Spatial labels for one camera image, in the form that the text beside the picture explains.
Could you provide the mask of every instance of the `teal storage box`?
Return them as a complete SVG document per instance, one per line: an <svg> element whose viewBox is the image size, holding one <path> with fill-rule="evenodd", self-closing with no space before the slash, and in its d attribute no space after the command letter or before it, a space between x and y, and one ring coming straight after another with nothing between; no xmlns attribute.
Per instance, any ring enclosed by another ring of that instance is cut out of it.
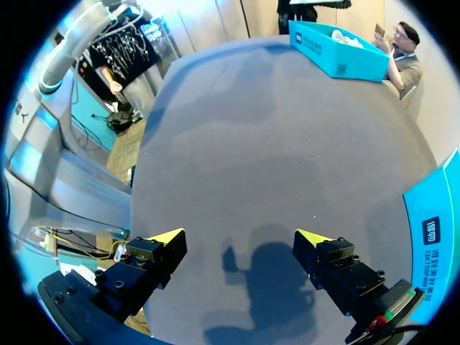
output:
<svg viewBox="0 0 460 345"><path fill-rule="evenodd" d="M337 29L344 36L357 38L364 48L336 42ZM333 25L289 21L290 45L312 60L332 78L382 81L390 57L368 41Z"/></svg>

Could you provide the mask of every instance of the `gray tablecloth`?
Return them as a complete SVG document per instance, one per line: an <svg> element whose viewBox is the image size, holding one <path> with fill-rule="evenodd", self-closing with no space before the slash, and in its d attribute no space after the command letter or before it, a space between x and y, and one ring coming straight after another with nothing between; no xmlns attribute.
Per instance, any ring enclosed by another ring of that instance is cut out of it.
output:
<svg viewBox="0 0 460 345"><path fill-rule="evenodd" d="M231 42L167 73L142 140L132 234L185 227L188 253L144 307L174 344L342 344L354 322L291 255L344 236L387 284L410 280L402 193L435 167L378 83L329 78L286 37Z"/></svg>

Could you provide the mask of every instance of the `person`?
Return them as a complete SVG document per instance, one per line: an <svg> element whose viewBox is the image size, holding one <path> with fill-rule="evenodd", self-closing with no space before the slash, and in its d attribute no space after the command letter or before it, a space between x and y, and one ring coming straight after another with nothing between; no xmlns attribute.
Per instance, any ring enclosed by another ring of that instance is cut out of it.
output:
<svg viewBox="0 0 460 345"><path fill-rule="evenodd" d="M146 119L162 82L156 66L160 57L140 29L148 21L142 17L127 25L137 14L126 4L109 6L109 10L116 21L88 47L91 64L106 79L110 92L122 93Z"/></svg>
<svg viewBox="0 0 460 345"><path fill-rule="evenodd" d="M394 40L388 41L377 32L374 38L375 45L390 56L385 79L391 81L403 98L422 78L422 67L415 55L420 43L418 33L406 22L400 22L395 28Z"/></svg>

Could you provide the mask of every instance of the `floor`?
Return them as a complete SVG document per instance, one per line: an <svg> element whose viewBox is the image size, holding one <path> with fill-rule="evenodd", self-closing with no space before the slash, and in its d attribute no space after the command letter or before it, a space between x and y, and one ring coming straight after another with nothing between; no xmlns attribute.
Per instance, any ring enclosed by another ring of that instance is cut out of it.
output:
<svg viewBox="0 0 460 345"><path fill-rule="evenodd" d="M145 120L142 119L131 125L125 134L115 139L106 167L124 182L131 180L129 170L136 164L144 130Z"/></svg>

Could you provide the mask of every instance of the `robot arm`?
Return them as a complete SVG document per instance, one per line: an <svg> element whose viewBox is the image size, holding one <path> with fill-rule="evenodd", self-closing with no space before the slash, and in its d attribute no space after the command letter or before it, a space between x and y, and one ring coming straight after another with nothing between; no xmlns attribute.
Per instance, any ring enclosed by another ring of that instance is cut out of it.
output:
<svg viewBox="0 0 460 345"><path fill-rule="evenodd" d="M69 14L78 18L69 26L64 40L47 56L39 79L39 90L44 94L55 92L73 61L107 25L111 16L104 4L99 1L82 1Z"/></svg>

